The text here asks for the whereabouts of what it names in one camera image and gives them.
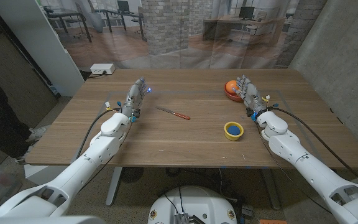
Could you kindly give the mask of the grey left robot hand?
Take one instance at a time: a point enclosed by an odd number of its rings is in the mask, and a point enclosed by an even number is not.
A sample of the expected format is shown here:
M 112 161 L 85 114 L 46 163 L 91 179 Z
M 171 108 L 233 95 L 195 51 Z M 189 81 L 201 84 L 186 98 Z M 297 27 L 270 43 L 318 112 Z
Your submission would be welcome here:
M 140 107 L 144 97 L 151 92 L 145 82 L 145 78 L 141 77 L 129 88 L 121 113 L 126 115 L 131 122 L 140 116 Z

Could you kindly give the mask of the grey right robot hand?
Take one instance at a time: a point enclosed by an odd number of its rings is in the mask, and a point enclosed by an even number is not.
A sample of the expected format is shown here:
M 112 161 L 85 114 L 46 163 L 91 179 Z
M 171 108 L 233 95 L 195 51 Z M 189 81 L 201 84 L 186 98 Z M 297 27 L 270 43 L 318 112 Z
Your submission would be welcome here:
M 243 100 L 246 106 L 246 113 L 255 121 L 267 110 L 267 102 L 262 98 L 257 87 L 245 75 L 236 78 L 234 93 Z

